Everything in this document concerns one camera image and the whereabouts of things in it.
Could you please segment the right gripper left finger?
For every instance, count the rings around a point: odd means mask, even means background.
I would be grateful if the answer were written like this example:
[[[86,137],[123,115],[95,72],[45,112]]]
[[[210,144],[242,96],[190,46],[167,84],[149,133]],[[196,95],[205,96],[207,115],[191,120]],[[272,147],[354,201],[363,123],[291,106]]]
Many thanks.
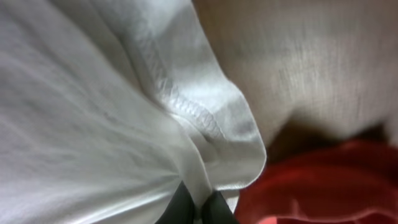
[[[196,207],[183,182],[177,187],[164,213],[155,224],[193,224]]]

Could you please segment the white graphic t-shirt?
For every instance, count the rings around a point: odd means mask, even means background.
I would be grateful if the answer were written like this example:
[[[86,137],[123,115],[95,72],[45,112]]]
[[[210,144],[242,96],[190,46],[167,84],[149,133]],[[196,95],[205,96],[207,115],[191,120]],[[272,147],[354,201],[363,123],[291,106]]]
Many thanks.
[[[191,1],[1,2],[1,222],[227,211],[266,150]]]

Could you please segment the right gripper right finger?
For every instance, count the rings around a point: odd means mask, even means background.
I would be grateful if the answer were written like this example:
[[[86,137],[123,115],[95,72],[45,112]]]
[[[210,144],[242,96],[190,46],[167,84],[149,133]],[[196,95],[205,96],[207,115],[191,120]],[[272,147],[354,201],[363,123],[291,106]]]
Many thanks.
[[[219,191],[211,194],[201,209],[202,224],[239,224]]]

